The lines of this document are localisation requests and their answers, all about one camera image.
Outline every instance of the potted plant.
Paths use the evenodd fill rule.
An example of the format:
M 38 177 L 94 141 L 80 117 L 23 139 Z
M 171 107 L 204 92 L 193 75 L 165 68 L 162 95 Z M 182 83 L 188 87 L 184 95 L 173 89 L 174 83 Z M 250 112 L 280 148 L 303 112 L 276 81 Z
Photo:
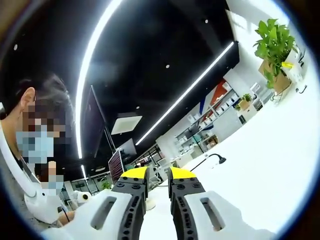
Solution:
M 251 100 L 252 100 L 252 97 L 249 93 L 244 94 L 241 97 L 240 102 L 237 105 L 235 105 L 234 109 L 237 111 L 246 110 L 250 106 Z
M 266 86 L 274 89 L 277 93 L 283 92 L 291 83 L 284 76 L 282 71 L 291 51 L 298 52 L 294 47 L 295 38 L 290 35 L 289 29 L 285 25 L 276 24 L 277 19 L 268 19 L 267 24 L 259 22 L 258 29 L 255 30 L 262 39 L 256 41 L 253 46 L 257 46 L 255 55 L 263 59 L 259 71 L 267 79 Z
M 111 184 L 107 181 L 104 181 L 102 183 L 102 189 L 105 190 L 105 189 L 111 189 Z

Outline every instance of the green plant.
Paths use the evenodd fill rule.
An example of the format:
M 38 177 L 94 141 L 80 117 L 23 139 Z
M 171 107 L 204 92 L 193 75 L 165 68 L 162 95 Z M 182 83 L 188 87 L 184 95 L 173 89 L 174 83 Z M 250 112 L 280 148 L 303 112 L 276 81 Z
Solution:
M 236 111 L 240 111 L 240 110 L 241 110 L 241 107 L 239 106 L 239 104 L 237 104 L 237 105 L 234 106 L 234 109 L 235 109 Z
M 246 93 L 243 95 L 243 97 L 241 98 L 242 100 L 246 100 L 247 102 L 251 102 L 252 97 L 249 93 Z
M 111 189 L 111 184 L 109 182 L 107 182 L 107 181 L 104 181 L 102 183 L 102 188 L 103 189 Z
M 268 19 L 267 24 L 259 22 L 258 29 L 255 30 L 262 39 L 256 41 L 253 46 L 257 46 L 255 55 L 267 60 L 272 72 L 264 69 L 263 74 L 267 79 L 267 87 L 274 87 L 274 77 L 278 76 L 282 70 L 282 62 L 286 60 L 291 50 L 298 52 L 294 47 L 295 38 L 290 36 L 290 31 L 286 25 L 276 24 L 277 19 Z

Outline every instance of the ceiling light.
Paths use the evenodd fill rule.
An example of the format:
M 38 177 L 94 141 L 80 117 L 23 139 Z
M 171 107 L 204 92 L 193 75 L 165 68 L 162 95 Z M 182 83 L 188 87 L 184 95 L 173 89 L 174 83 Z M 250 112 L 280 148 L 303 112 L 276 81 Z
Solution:
M 101 172 L 101 171 L 103 171 L 103 170 L 105 170 L 105 169 L 106 169 L 105 167 L 101 167 L 101 168 L 96 169 L 95 171 L 96 171 L 96 172 Z
M 228 52 L 228 50 L 234 45 L 231 42 L 225 50 L 210 64 L 210 66 L 192 83 L 191 86 L 178 98 L 177 101 L 159 118 L 158 121 L 136 142 L 136 146 L 139 145 L 155 128 L 158 126 L 163 119 L 185 98 L 185 96 L 204 78 L 205 75 L 217 64 L 217 62 Z
M 76 145 L 78 156 L 82 158 L 82 147 L 81 147 L 81 133 L 80 133 L 80 118 L 81 118 L 81 105 L 82 105 L 82 96 L 85 87 L 85 80 L 87 76 L 87 72 L 89 69 L 89 64 L 96 48 L 97 42 L 100 38 L 102 31 L 104 30 L 107 22 L 113 15 L 113 13 L 117 10 L 119 5 L 123 0 L 112 0 L 110 4 L 105 9 L 103 15 L 101 16 L 98 24 L 96 25 L 92 36 L 89 40 L 88 46 L 86 48 L 82 65 L 80 69 L 79 79 L 78 79 L 78 86 L 76 89 L 76 98 L 75 98 L 75 137 L 76 137 Z
M 81 165 L 81 170 L 82 170 L 83 178 L 86 180 L 87 176 L 86 176 L 86 172 L 85 172 L 85 167 L 83 165 Z
M 125 115 L 123 115 L 123 117 L 120 116 L 115 120 L 115 123 L 111 131 L 111 135 L 133 131 L 141 119 L 142 119 L 142 116 L 130 116 L 129 113 L 127 116 Z

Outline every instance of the ear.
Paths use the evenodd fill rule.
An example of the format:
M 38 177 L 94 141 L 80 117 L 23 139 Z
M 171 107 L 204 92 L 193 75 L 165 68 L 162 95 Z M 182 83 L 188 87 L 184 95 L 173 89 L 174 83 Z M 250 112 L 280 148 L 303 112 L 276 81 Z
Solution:
M 25 109 L 27 105 L 35 101 L 36 90 L 33 87 L 29 87 L 25 90 L 23 96 L 20 99 L 20 106 L 22 109 Z

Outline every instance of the cable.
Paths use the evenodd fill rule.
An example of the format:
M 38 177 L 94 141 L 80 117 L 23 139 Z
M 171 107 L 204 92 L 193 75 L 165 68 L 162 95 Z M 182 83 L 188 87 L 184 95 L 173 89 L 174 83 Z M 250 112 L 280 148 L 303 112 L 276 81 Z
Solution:
M 66 219 L 68 219 L 68 223 L 70 223 L 70 220 L 69 220 L 68 215 L 67 215 L 66 211 L 64 210 L 64 208 L 62 208 L 62 211 L 64 212 Z

